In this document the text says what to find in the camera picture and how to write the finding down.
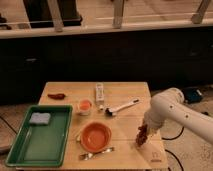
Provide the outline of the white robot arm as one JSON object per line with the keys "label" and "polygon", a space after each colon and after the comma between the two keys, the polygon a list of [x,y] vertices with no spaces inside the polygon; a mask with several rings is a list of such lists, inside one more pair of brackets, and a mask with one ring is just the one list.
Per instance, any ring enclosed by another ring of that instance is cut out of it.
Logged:
{"label": "white robot arm", "polygon": [[213,118],[186,107],[183,102],[184,95],[178,88],[155,94],[144,114],[143,123],[149,130],[157,131],[166,119],[171,119],[213,145]]}

